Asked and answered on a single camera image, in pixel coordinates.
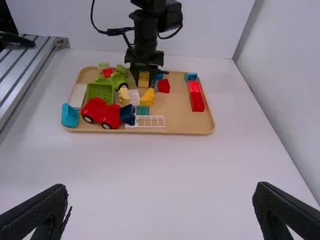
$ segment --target plastic toy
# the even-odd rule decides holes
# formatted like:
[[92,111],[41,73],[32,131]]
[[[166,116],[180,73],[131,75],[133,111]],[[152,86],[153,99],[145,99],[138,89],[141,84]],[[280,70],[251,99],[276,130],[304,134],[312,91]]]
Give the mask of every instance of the plastic toy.
[[140,94],[138,89],[131,89],[128,90],[129,92],[129,97],[130,97],[130,103],[134,106],[137,107],[140,104]]
[[184,80],[186,83],[188,83],[188,81],[196,81],[197,78],[198,78],[198,73],[196,72],[189,72],[184,75]]
[[103,69],[108,69],[108,68],[110,68],[108,62],[99,62],[98,63],[98,70],[99,70],[100,74],[102,74]]
[[125,66],[122,66],[121,64],[118,64],[115,68],[115,71],[124,75],[126,78],[128,77],[128,71],[129,69],[126,68]]
[[87,91],[87,84],[77,83],[72,92],[69,105],[77,110],[81,110],[84,105],[85,95]]
[[98,123],[104,129],[118,129],[121,124],[121,107],[117,104],[108,105],[99,97],[94,97],[81,110],[81,116],[88,123]]
[[148,116],[150,114],[150,108],[147,106],[137,106],[136,114],[140,116]]
[[78,110],[68,103],[62,105],[61,124],[67,128],[75,129],[79,123]]
[[165,131],[165,117],[164,116],[141,116],[137,115],[135,118],[135,124],[125,124],[125,129],[137,129],[146,131]]
[[103,99],[106,104],[113,104],[114,87],[111,84],[88,83],[86,87],[87,102],[95,97]]
[[170,84],[168,79],[161,79],[158,81],[158,91],[161,93],[170,93]]
[[115,71],[112,68],[102,69],[102,75],[107,79],[110,78],[114,72]]
[[128,88],[122,87],[119,89],[119,102],[122,106],[127,106],[130,104],[130,96]]
[[98,77],[95,79],[95,84],[110,84],[113,86],[114,90],[118,91],[122,87],[128,87],[127,78],[119,73],[114,72],[109,78],[105,78],[104,76],[100,77],[101,75],[98,75]]
[[155,102],[155,90],[149,88],[145,94],[140,98],[140,106],[151,107]]
[[161,80],[161,79],[164,79],[164,74],[163,73],[158,73],[156,76],[155,76],[155,80]]
[[141,87],[141,88],[149,87],[149,72],[140,72],[138,87]]
[[135,107],[132,104],[122,107],[120,109],[120,118],[125,124],[135,125]]
[[201,89],[199,82],[197,81],[188,81],[189,91],[190,91],[190,103],[193,112],[204,112],[205,103],[201,94]]

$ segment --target green block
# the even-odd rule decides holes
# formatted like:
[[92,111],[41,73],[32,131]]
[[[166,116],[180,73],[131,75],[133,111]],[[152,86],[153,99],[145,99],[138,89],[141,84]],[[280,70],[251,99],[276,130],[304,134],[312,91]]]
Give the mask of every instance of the green block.
[[95,97],[103,99],[107,104],[114,103],[114,87],[111,84],[88,83],[86,87],[86,99],[89,101]]
[[108,62],[99,62],[98,63],[98,68],[99,68],[99,73],[101,74],[102,70],[110,68],[110,65],[109,65]]
[[150,113],[150,108],[147,106],[137,106],[136,114],[140,116],[148,116]]
[[126,68],[125,66],[122,66],[121,64],[118,64],[116,66],[115,71],[123,74],[124,76],[127,76],[128,74],[128,68]]

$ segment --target yellow toy piece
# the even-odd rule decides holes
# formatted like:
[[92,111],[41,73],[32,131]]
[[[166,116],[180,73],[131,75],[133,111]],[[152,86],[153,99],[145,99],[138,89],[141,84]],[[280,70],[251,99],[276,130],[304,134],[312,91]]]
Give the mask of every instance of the yellow toy piece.
[[155,102],[155,90],[149,88],[145,94],[140,98],[140,106],[151,107]]
[[141,88],[149,87],[149,72],[140,72],[138,87],[141,87]]
[[130,104],[130,96],[128,92],[128,88],[122,87],[119,90],[119,102],[123,107],[127,106]]

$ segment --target toy car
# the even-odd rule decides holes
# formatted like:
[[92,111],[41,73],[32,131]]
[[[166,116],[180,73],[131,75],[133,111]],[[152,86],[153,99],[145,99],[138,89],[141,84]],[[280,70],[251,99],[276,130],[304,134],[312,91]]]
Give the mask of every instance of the toy car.
[[117,104],[108,105],[99,97],[94,97],[81,110],[81,116],[88,123],[96,122],[104,129],[118,129],[121,124],[121,107]]

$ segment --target tray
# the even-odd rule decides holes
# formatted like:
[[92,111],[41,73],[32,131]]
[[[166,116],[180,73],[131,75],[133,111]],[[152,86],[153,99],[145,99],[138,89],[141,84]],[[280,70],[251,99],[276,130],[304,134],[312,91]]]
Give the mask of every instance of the tray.
[[[88,66],[83,68],[75,84],[93,83],[98,75],[98,67]],[[170,83],[170,93],[156,92],[154,104],[150,107],[150,115],[164,116],[165,130],[156,131],[149,129],[130,128],[125,129],[122,124],[119,129],[103,129],[100,124],[90,124],[79,114],[79,124],[76,128],[65,127],[71,132],[89,132],[89,133],[150,133],[150,134],[182,134],[182,135],[209,135],[215,128],[215,122],[212,117],[210,107],[208,106],[205,93],[202,89],[203,100],[205,104],[204,112],[192,112],[189,100],[188,84],[184,80],[185,72],[171,71],[165,75]],[[129,89],[135,88],[135,81],[132,75],[128,77]],[[140,96],[146,92],[147,88],[139,88]],[[115,92],[115,103],[119,104],[118,92]]]

